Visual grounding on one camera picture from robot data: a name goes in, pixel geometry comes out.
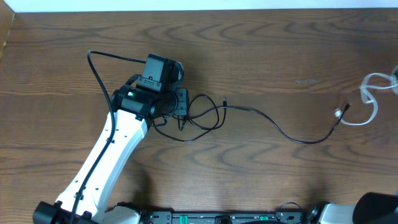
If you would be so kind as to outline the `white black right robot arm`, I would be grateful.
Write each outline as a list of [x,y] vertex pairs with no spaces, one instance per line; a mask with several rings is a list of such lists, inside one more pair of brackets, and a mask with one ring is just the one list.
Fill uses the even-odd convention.
[[364,194],[356,205],[317,204],[305,218],[316,224],[397,224],[397,195]]

